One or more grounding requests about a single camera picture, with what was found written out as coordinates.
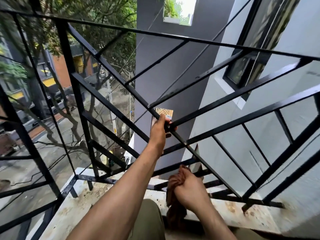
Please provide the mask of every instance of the road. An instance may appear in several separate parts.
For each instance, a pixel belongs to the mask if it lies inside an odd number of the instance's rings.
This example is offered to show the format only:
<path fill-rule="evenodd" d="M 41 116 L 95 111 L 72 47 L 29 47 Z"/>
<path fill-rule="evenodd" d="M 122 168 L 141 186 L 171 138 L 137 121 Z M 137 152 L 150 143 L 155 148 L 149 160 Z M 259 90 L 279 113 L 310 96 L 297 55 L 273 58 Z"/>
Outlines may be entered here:
<path fill-rule="evenodd" d="M 129 95 L 124 95 L 121 91 L 121 86 L 117 87 L 114 92 L 112 92 L 112 98 L 113 98 L 113 104 L 125 115 L 128 114 L 128 105 L 129 105 Z M 108 90 L 106 88 L 102 88 L 99 91 L 103 96 L 107 97 Z M 85 95 L 85 101 L 84 101 L 85 109 L 88 110 L 90 107 L 90 95 Z M 105 106 L 103 106 L 100 102 L 97 100 L 95 101 L 95 109 L 99 112 L 99 116 L 94 112 L 93 116 L 97 116 L 97 120 L 102 122 L 105 122 L 104 125 L 110 129 L 113 130 L 112 122 L 110 121 L 110 111 Z M 79 135 L 83 134 L 82 126 L 80 123 L 80 118 L 78 114 L 78 110 L 74 109 L 72 111 L 72 115 L 75 120 L 79 122 L 78 124 L 78 133 Z M 116 120 L 118 123 L 118 128 L 121 130 L 122 121 Z M 72 143 L 75 139 L 72 135 L 72 132 L 70 130 L 72 123 L 67 120 L 63 119 L 59 124 L 59 129 L 62 133 L 62 137 L 66 145 L 72 145 L 75 146 L 76 142 Z M 56 128 L 52 129 L 54 131 L 54 137 L 60 142 L 58 133 L 56 131 Z M 106 137 L 100 133 L 96 128 L 94 128 L 94 131 L 98 137 L 98 142 L 105 146 L 107 144 Z M 39 141 L 42 142 L 50 142 L 46 135 L 41 137 Z M 40 143 L 35 143 L 42 159 L 44 160 L 45 164 L 48 168 L 50 168 L 50 173 L 54 177 L 58 187 L 61 189 L 62 186 L 65 184 L 67 179 L 72 175 L 72 169 L 70 166 L 70 163 L 68 161 L 68 158 L 65 155 L 65 151 L 61 147 L 52 146 L 52 145 L 44 145 Z M 118 149 L 118 146 L 115 144 L 115 149 L 117 150 L 117 153 L 121 153 Z M 18 155 L 27 155 L 28 152 L 25 150 L 21 150 Z M 75 168 L 77 167 L 87 167 L 90 165 L 90 159 L 88 155 L 82 153 L 82 152 L 72 152 L 70 153 L 71 161 Z M 8 161 L 9 164 L 3 165 L 0 168 L 0 179 L 2 180 L 10 180 L 11 185 L 13 185 L 10 189 L 14 189 L 21 186 L 26 186 L 29 184 L 34 183 L 38 180 L 38 182 L 41 182 L 44 180 L 43 177 L 41 177 L 41 173 L 39 172 L 38 168 L 36 167 L 33 160 L 20 160 L 20 161 Z M 0 225 L 3 225 L 7 222 L 10 222 L 11 220 L 14 220 L 17 217 L 20 217 L 28 212 L 31 212 L 32 210 L 35 210 L 43 205 L 46 205 L 49 202 L 52 202 L 55 200 L 55 195 L 51 191 L 50 187 L 48 185 L 42 186 L 37 189 L 29 190 L 21 195 L 13 195 L 11 197 L 0 199 Z M 34 226 L 34 224 L 38 221 L 40 218 L 40 215 L 37 217 L 34 217 L 31 222 L 30 229 Z M 18 232 L 19 232 L 20 226 L 16 226 L 7 232 L 4 232 L 0 235 L 0 240 L 15 240 Z"/>

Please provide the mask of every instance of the opening in wall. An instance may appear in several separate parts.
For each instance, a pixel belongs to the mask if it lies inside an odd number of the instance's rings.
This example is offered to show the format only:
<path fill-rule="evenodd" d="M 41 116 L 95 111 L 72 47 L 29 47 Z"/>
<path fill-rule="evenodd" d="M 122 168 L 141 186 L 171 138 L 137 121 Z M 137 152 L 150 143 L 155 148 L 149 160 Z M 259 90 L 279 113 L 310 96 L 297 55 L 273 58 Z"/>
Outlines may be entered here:
<path fill-rule="evenodd" d="M 254 0 L 238 45 L 273 50 L 300 0 Z M 223 79 L 237 90 L 259 79 L 271 54 L 251 52 L 229 65 Z M 250 92 L 242 98 L 247 100 Z"/>
<path fill-rule="evenodd" d="M 197 0 L 165 0 L 163 21 L 191 26 Z"/>

